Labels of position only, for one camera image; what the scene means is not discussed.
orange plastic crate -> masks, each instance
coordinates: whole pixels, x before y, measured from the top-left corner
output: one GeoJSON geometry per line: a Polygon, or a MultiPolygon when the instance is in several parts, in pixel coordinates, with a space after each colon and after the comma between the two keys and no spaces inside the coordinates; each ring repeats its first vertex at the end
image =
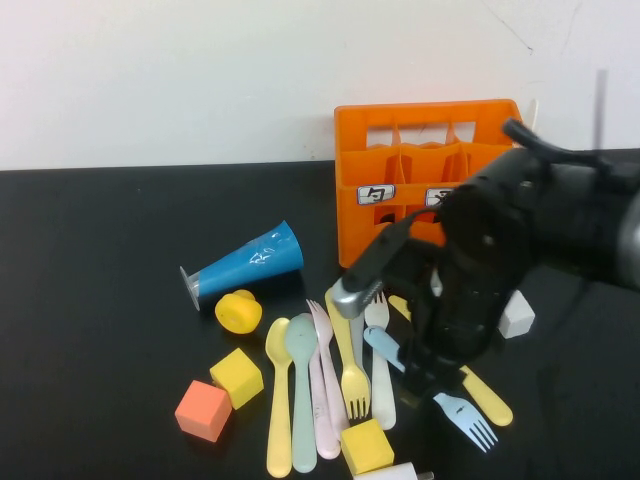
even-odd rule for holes
{"type": "MultiPolygon", "coordinates": [[[[521,120],[512,100],[343,106],[335,110],[336,198],[340,265],[349,267],[389,222],[425,205],[512,148],[502,125],[521,120]],[[475,123],[471,142],[455,134],[458,123],[475,123]],[[444,143],[403,142],[401,129],[447,125],[444,143]],[[367,147],[370,129],[391,130],[390,145],[367,147]]],[[[433,214],[421,215],[412,236],[442,244],[433,214]]]]}

blue plastic cone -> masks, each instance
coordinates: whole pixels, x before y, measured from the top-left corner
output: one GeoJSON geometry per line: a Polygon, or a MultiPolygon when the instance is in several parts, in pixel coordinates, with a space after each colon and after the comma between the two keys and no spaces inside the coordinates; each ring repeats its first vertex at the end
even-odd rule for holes
{"type": "Polygon", "coordinates": [[[287,222],[282,222],[193,275],[187,276],[182,267],[180,272],[196,309],[200,310],[200,297],[298,270],[303,265],[298,240],[287,222]]]}

toy block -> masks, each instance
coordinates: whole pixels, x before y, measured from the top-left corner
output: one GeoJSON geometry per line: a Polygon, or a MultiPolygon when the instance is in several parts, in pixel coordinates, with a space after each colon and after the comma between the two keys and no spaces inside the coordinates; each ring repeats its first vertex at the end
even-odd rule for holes
{"type": "Polygon", "coordinates": [[[502,313],[498,330],[504,338],[524,335],[531,329],[536,314],[519,290],[513,292],[509,303],[502,313]]]}
{"type": "Polygon", "coordinates": [[[183,432],[215,442],[231,414],[227,392],[194,380],[176,409],[183,432]]]}
{"type": "Polygon", "coordinates": [[[393,465],[393,450],[375,418],[344,430],[341,446],[353,476],[393,465]]]}
{"type": "Polygon", "coordinates": [[[235,410],[264,389],[260,370],[239,348],[216,363],[209,371],[213,383],[227,391],[235,410]]]}

white cube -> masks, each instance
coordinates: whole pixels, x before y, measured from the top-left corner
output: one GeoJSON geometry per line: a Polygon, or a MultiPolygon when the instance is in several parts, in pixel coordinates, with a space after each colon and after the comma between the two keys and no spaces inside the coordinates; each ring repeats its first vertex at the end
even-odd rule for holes
{"type": "Polygon", "coordinates": [[[536,314],[527,302],[520,290],[516,290],[511,296],[511,300],[502,313],[498,330],[504,338],[513,338],[524,335],[533,325],[536,314]]]}

fork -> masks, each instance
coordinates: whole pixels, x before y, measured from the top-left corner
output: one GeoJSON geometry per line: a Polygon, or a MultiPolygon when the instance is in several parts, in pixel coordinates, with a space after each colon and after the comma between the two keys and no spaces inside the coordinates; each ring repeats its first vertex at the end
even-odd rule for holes
{"type": "Polygon", "coordinates": [[[487,421],[467,400],[452,397],[446,393],[439,393],[433,399],[440,405],[449,420],[484,453],[487,453],[491,447],[498,443],[498,437],[493,433],[487,421]]]}
{"type": "MultiPolygon", "coordinates": [[[[368,327],[382,330],[389,325],[389,306],[383,293],[379,293],[364,310],[364,319],[368,327]]],[[[371,413],[383,430],[389,430],[396,424],[396,405],[389,376],[387,360],[375,350],[371,367],[371,413]]]]}
{"type": "Polygon", "coordinates": [[[333,366],[333,360],[331,359],[331,351],[329,350],[329,343],[333,338],[333,328],[331,327],[331,320],[329,320],[327,312],[324,311],[324,308],[322,308],[319,303],[313,300],[307,300],[307,304],[311,310],[313,323],[318,333],[318,346],[320,350],[320,361],[322,363],[324,386],[327,391],[329,418],[331,419],[333,432],[336,438],[340,440],[342,431],[349,428],[349,420],[347,420],[347,412],[344,409],[340,384],[338,384],[338,377],[336,376],[336,370],[333,366]]]}
{"type": "Polygon", "coordinates": [[[331,319],[331,325],[338,341],[338,349],[342,357],[342,396],[347,407],[347,416],[349,419],[360,419],[369,413],[369,404],[371,402],[369,381],[364,372],[356,365],[353,356],[353,347],[351,346],[351,331],[349,329],[349,320],[344,318],[331,300],[331,289],[327,290],[324,296],[327,304],[327,311],[331,319]]]}

